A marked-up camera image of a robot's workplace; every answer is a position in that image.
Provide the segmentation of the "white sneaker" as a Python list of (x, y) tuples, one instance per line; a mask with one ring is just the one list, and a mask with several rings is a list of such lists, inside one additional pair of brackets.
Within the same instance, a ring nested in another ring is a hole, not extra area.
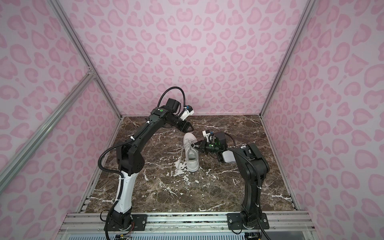
[(183, 138), (186, 155), (187, 169), (189, 172), (196, 172), (199, 169), (199, 152), (192, 147), (198, 140), (192, 133), (186, 133)]

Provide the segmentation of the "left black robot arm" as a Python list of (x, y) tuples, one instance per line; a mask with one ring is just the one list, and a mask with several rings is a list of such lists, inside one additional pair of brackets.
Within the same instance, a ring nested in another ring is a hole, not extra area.
[[(98, 159), (98, 168), (107, 173), (119, 175), (119, 186), (115, 202), (106, 217), (106, 224), (114, 223), (122, 229), (131, 225), (132, 195), (138, 173), (144, 168), (145, 160), (142, 156), (150, 138), (165, 125), (177, 128), (187, 133), (192, 127), (186, 118), (194, 113), (193, 107), (185, 105), (182, 112), (177, 115), (180, 103), (174, 99), (168, 99), (166, 105), (157, 106), (151, 111), (148, 120), (128, 140), (118, 143), (105, 150)], [(118, 169), (107, 169), (102, 160), (107, 153), (116, 150)]]

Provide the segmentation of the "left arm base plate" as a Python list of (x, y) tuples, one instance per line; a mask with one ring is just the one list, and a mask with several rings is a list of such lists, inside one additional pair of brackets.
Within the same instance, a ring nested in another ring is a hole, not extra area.
[(106, 220), (105, 231), (144, 231), (146, 228), (148, 215), (145, 214), (113, 214)]

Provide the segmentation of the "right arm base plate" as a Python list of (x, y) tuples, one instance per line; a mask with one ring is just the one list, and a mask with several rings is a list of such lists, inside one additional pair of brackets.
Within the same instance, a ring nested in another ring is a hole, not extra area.
[(256, 214), (247, 217), (245, 212), (226, 214), (229, 230), (269, 230), (270, 225), (265, 213)]

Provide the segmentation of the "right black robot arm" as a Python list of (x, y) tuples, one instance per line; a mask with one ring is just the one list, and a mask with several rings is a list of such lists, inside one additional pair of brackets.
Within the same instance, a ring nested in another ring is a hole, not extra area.
[(203, 136), (203, 140), (190, 144), (193, 150), (205, 155), (213, 154), (221, 163), (237, 164), (245, 183), (244, 200), (240, 212), (243, 226), (248, 229), (255, 227), (268, 229), (268, 220), (261, 206), (262, 185), (270, 171), (268, 161), (255, 144), (230, 148), (227, 138), (230, 138), (234, 145), (236, 141), (228, 133), (204, 131)]

